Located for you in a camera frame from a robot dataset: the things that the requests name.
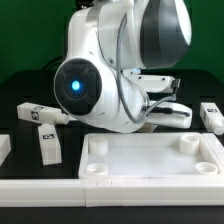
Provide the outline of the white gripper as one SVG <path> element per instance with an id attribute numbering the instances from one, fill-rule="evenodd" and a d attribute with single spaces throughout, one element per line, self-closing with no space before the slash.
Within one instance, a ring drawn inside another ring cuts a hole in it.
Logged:
<path id="1" fill-rule="evenodd" d="M 146 93 L 168 93 L 173 95 L 180 86 L 180 80 L 165 75 L 143 75 L 140 69 L 128 69 L 123 75 Z M 166 100 L 156 106 L 146 118 L 146 122 L 175 128 L 189 128 L 192 121 L 192 110 L 182 104 Z"/>

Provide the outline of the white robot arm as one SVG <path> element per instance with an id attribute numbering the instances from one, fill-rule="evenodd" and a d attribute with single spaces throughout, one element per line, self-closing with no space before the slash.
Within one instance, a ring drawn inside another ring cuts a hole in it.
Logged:
<path id="1" fill-rule="evenodd" d="M 183 0 L 94 0 L 70 20 L 55 97 L 73 118 L 115 132 L 188 128 L 192 110 L 176 102 L 180 81 L 141 71 L 174 66 L 191 36 Z"/>

